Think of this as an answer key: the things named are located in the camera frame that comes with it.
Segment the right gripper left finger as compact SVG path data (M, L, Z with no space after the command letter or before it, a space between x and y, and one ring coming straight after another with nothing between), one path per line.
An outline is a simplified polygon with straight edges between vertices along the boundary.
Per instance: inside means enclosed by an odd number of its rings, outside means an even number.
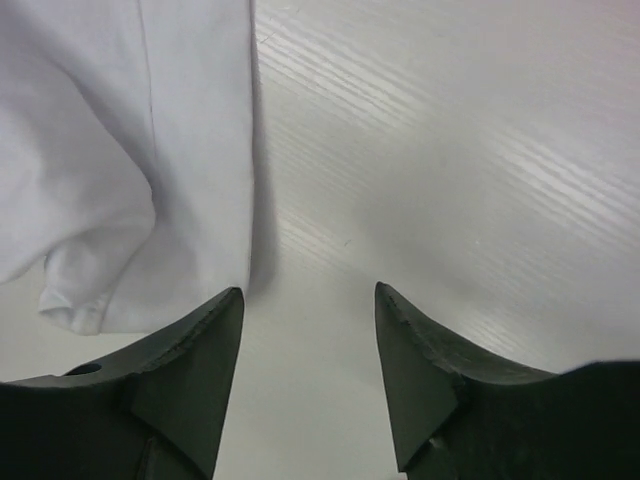
M230 288L60 376L1 386L5 479L209 479L241 343Z

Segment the white skirt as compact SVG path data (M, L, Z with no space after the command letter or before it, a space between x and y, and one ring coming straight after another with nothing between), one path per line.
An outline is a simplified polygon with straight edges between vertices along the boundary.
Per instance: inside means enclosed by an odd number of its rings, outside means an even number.
M1 279L39 313L151 332L249 282L247 1L1 5Z

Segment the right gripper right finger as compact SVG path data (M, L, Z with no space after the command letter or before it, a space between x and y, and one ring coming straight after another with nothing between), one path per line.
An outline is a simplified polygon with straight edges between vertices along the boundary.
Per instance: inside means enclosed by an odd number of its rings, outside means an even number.
M375 288L396 462L410 479L635 479L639 365L554 374L496 355Z

